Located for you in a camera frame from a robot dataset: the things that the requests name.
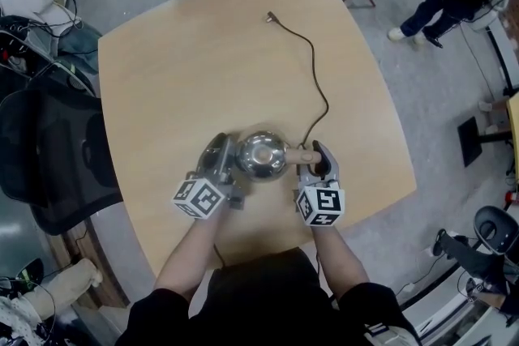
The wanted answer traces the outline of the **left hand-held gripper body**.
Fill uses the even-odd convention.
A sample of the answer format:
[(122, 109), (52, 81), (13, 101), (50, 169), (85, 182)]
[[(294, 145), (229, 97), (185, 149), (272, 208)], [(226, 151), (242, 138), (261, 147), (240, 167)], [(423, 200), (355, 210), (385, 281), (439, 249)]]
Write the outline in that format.
[(188, 172), (176, 190), (172, 204), (187, 216), (207, 220), (219, 207), (227, 206), (242, 210), (245, 194), (234, 179), (234, 167), (228, 179), (219, 178), (218, 166), (206, 174), (198, 174), (197, 166), (194, 171)]

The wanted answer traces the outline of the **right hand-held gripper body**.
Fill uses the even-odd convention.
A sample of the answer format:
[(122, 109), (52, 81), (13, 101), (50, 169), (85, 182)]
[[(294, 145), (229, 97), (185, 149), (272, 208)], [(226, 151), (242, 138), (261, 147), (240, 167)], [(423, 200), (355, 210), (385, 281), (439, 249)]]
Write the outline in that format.
[(305, 225), (333, 226), (345, 213), (345, 191), (338, 181), (323, 181), (314, 177), (310, 186), (295, 191), (295, 204)]

